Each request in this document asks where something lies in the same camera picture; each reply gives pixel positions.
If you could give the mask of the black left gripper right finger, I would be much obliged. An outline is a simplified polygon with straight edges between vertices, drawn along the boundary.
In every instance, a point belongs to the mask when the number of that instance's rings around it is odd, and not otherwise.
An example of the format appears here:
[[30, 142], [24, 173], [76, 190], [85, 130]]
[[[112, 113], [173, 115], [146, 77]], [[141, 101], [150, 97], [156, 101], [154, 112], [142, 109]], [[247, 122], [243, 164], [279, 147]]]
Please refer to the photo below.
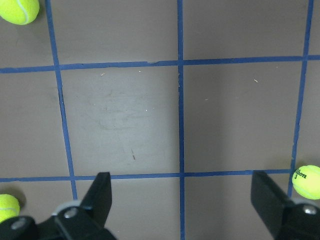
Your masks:
[[290, 198], [264, 171], [254, 171], [250, 200], [274, 240], [318, 240], [320, 208]]

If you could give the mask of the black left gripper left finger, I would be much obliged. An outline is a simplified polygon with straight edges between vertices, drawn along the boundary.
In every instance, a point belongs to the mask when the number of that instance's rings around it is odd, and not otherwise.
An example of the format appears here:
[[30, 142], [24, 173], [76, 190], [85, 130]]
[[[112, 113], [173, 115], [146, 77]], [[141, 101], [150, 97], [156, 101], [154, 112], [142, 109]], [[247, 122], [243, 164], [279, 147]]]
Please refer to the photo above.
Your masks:
[[112, 206], [111, 175], [96, 175], [79, 205], [66, 206], [47, 220], [16, 216], [0, 224], [2, 240], [115, 240], [105, 228]]

